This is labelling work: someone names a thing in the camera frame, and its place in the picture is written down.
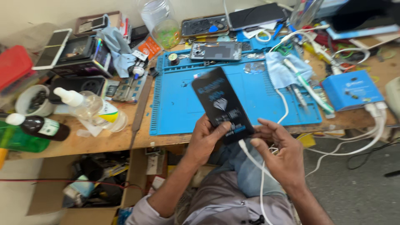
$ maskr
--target grey shirt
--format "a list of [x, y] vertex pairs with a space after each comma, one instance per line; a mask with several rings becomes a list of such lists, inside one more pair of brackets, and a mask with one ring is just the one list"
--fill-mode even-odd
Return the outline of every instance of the grey shirt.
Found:
[[[133, 208], [126, 225], [172, 225], [174, 218], [162, 218], [147, 202], [146, 196]], [[273, 225], [295, 225], [288, 200], [282, 196], [263, 197], [266, 216]], [[260, 197], [246, 198], [239, 190], [235, 171], [204, 178], [190, 204], [184, 225], [249, 224], [260, 218]]]

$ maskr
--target shirt sleeve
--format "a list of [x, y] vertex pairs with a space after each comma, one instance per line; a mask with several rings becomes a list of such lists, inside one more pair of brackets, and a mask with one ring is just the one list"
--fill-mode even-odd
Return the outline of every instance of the shirt sleeve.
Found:
[[133, 207], [132, 214], [127, 218], [125, 225], [173, 225], [174, 216], [170, 218], [160, 217], [160, 214], [154, 210], [147, 199], [150, 195], [142, 198]]

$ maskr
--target blue silicone repair mat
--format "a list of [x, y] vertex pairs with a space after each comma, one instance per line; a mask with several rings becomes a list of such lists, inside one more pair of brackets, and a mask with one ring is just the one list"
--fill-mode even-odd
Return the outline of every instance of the blue silicone repair mat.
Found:
[[[271, 41], [274, 46], [279, 40]], [[150, 124], [150, 135], [169, 135], [191, 133], [196, 121], [204, 114], [191, 82], [195, 75], [201, 76], [213, 68], [220, 66], [225, 71], [229, 82], [233, 86], [250, 122], [257, 125], [257, 118], [264, 118], [277, 122], [284, 114], [285, 108], [281, 97], [276, 93], [270, 81], [268, 71], [258, 74], [245, 73], [246, 63], [261, 62], [266, 65], [265, 59], [247, 58], [248, 53], [262, 53], [261, 50], [245, 51], [239, 62], [219, 62], [215, 65], [204, 66], [204, 62], [181, 59], [179, 65], [171, 66], [168, 55], [165, 53], [157, 61], [157, 70], [154, 86], [153, 110]], [[190, 49], [175, 52], [189, 54]], [[282, 121], [282, 125], [302, 125], [322, 122], [317, 104], [304, 88], [300, 88], [308, 104], [308, 113], [299, 106], [294, 93], [282, 88], [280, 92], [285, 96], [289, 115]]]

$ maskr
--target hand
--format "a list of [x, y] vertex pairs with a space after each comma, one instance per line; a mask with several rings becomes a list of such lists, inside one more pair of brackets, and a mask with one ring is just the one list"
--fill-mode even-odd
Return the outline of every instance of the hand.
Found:
[[[305, 188], [303, 144], [294, 139], [280, 124], [258, 119], [254, 139], [250, 143], [260, 152], [271, 175], [289, 192]], [[273, 141], [280, 152], [274, 155], [268, 149], [265, 140]]]
[[214, 129], [210, 119], [204, 114], [196, 122], [184, 158], [197, 166], [206, 164], [215, 144], [229, 129], [230, 122], [223, 122]]

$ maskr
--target blue device box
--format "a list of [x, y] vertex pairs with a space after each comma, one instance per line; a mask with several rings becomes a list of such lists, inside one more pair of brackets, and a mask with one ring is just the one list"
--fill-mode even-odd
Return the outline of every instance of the blue device box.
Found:
[[385, 101], [365, 70], [327, 77], [322, 86], [336, 111], [362, 108]]

